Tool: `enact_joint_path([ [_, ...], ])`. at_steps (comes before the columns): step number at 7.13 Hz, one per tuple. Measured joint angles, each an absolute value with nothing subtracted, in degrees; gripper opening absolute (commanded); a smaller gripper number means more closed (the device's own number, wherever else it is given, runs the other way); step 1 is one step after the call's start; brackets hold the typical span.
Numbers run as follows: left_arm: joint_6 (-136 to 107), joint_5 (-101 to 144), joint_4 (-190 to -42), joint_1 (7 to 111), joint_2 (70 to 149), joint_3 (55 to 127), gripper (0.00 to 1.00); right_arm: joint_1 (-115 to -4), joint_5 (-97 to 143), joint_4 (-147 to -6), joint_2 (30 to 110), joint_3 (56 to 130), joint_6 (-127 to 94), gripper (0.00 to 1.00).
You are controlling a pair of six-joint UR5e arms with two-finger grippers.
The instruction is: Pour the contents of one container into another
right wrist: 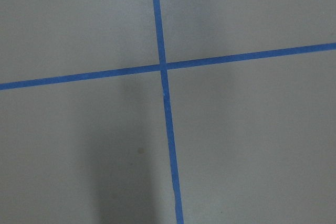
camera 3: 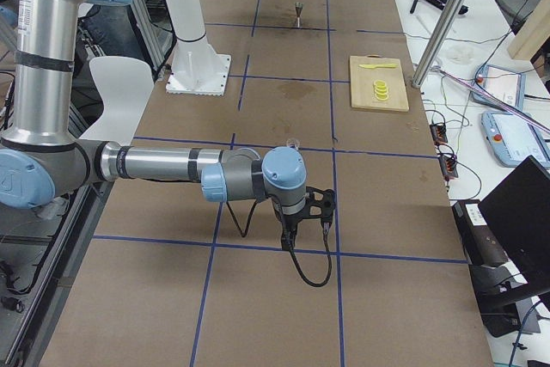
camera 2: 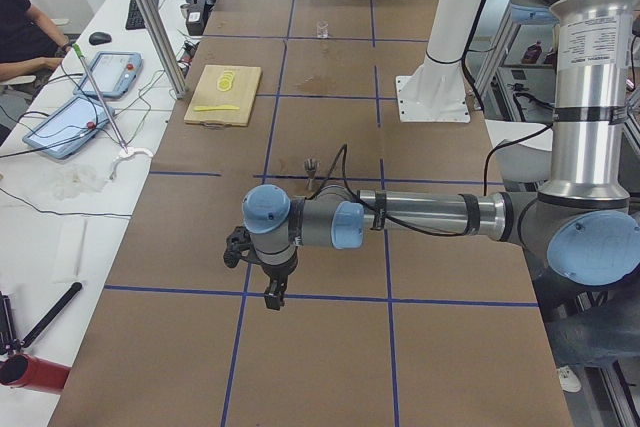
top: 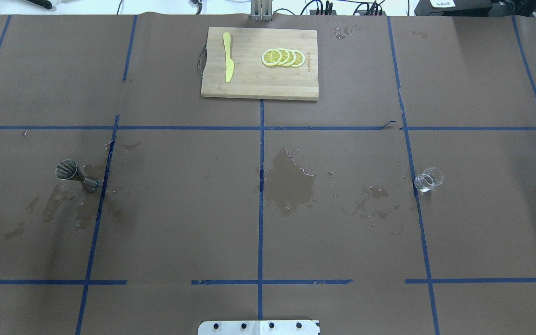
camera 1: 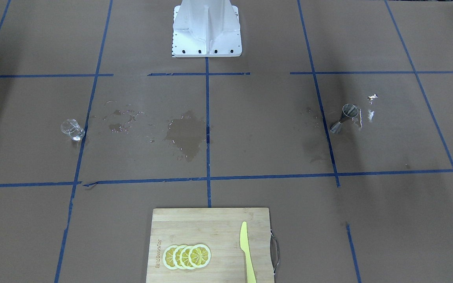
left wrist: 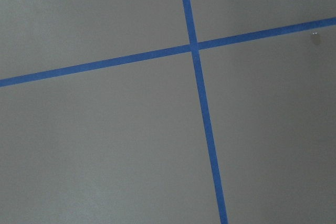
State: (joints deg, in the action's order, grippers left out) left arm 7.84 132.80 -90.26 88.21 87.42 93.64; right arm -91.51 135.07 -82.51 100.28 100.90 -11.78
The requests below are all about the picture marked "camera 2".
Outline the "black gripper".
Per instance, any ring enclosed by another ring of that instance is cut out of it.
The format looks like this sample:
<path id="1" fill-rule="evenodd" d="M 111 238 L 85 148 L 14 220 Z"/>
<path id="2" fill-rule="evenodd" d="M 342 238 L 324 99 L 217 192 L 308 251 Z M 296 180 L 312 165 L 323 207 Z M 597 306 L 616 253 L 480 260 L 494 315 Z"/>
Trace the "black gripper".
<path id="1" fill-rule="evenodd" d="M 296 252 L 282 255 L 258 253 L 258 258 L 263 272 L 269 277 L 269 284 L 264 292 L 266 308 L 282 308 L 285 305 L 288 277 L 298 265 L 298 255 Z"/>

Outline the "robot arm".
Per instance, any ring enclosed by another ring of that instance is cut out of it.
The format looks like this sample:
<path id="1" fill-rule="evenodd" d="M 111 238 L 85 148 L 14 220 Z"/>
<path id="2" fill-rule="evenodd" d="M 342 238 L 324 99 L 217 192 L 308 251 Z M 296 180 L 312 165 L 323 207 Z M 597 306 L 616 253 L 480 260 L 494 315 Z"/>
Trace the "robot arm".
<path id="1" fill-rule="evenodd" d="M 268 308 L 283 306 L 302 245 L 357 248 L 363 233 L 396 225 L 435 237 L 483 235 L 523 247 L 547 272 L 608 286 L 639 264 L 639 225 L 618 169 L 631 13 L 639 0 L 514 0 L 559 22 L 550 171 L 536 193 L 481 197 L 355 192 L 324 186 L 308 198 L 252 189 L 242 205 L 240 252 L 269 277 Z"/>

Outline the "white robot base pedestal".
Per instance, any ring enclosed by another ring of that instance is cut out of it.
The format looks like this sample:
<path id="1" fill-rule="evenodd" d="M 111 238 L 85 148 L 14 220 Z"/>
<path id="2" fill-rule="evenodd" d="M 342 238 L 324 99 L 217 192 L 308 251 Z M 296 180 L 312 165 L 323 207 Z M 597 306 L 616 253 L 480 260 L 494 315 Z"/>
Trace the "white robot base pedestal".
<path id="1" fill-rule="evenodd" d="M 423 63 L 396 78 L 405 123 L 468 123 L 463 59 L 482 0 L 439 0 Z"/>

